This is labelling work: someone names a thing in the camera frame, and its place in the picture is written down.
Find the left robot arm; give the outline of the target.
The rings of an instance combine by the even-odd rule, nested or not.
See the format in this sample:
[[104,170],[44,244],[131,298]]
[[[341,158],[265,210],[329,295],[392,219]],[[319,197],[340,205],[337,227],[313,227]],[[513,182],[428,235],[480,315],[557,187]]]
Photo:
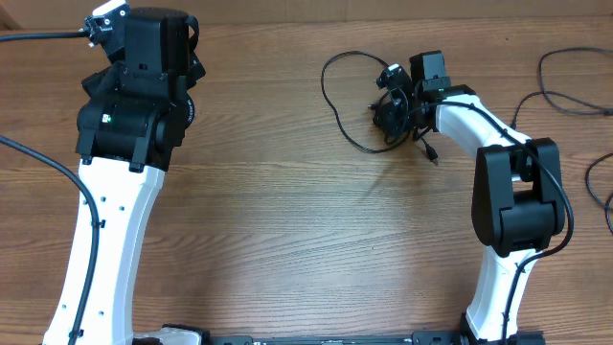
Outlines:
[[47,344],[204,344],[206,331],[165,324],[135,333],[133,292],[149,215],[194,117],[205,74],[195,17],[110,1],[85,21],[109,66],[82,83],[76,230]]

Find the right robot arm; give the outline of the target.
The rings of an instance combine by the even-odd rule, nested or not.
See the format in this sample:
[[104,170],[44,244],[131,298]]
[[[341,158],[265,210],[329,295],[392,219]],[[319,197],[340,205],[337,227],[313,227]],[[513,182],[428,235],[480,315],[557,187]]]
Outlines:
[[389,102],[374,105],[373,122],[392,145],[439,132],[475,161],[471,219],[484,247],[477,287],[452,332],[414,333],[416,344],[541,344],[521,333],[517,315],[535,263],[552,237],[569,226],[559,150],[499,120],[465,84],[446,74],[442,52],[411,57],[409,68],[387,64],[376,80]]

